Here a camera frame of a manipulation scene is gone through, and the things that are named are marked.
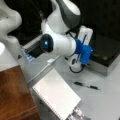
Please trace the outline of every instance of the table surface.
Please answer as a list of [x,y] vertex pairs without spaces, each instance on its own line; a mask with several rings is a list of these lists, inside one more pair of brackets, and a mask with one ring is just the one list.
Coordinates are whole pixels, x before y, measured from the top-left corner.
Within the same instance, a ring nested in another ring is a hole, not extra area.
[[39,120],[19,66],[0,72],[0,120]]
[[[49,58],[55,58],[55,56],[41,55],[39,58],[33,61],[33,64],[29,64],[23,68],[23,72],[26,80],[29,81],[31,77],[38,73],[47,63]],[[103,76],[90,69],[85,69],[79,74],[74,74],[69,70],[67,64],[64,63],[62,58],[57,60],[54,68],[64,78],[64,80],[70,85],[70,87],[80,96],[82,101],[79,104],[83,113],[91,118],[91,120],[118,120],[120,117],[120,63],[112,71],[109,76]],[[39,81],[41,75],[39,75],[32,85]],[[94,90],[81,86],[74,85],[74,82],[83,82],[90,85],[99,87],[101,90]],[[56,117],[50,112],[44,105],[41,106],[42,120],[56,120]]]

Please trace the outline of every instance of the pen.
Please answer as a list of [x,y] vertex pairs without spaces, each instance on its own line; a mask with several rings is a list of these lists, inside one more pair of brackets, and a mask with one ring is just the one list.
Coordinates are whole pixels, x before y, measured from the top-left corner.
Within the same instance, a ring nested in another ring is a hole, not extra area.
[[87,85],[87,84],[81,83],[81,82],[74,82],[74,84],[80,85],[80,86],[83,86],[83,87],[87,87],[87,88],[91,88],[91,89],[95,89],[95,90],[100,90],[100,89],[99,89],[98,87],[96,87],[96,86]]

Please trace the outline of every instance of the black cable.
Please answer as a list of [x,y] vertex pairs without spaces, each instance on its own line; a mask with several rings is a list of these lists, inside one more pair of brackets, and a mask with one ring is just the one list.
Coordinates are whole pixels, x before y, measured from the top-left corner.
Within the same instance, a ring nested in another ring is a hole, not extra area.
[[86,67],[86,65],[82,64],[81,65],[81,70],[77,71],[77,72],[73,71],[71,67],[69,67],[69,68],[70,68],[70,71],[73,72],[73,73],[80,73],[80,72],[82,72],[84,70],[85,67]]

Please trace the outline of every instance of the brown wooden table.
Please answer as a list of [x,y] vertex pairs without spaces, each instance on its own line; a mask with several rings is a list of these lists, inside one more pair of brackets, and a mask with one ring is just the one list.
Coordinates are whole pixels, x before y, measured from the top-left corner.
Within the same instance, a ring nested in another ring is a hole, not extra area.
[[40,120],[19,66],[0,72],[0,120]]

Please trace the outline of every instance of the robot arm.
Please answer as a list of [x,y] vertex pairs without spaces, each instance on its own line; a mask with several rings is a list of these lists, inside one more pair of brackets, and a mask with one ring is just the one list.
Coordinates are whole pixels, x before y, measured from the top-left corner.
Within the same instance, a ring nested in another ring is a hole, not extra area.
[[66,35],[66,32],[77,26],[81,13],[69,0],[51,0],[55,10],[42,22],[43,36],[40,40],[44,52],[64,56],[70,67],[78,68],[87,64],[91,47],[88,46],[93,30],[80,27],[78,37]]

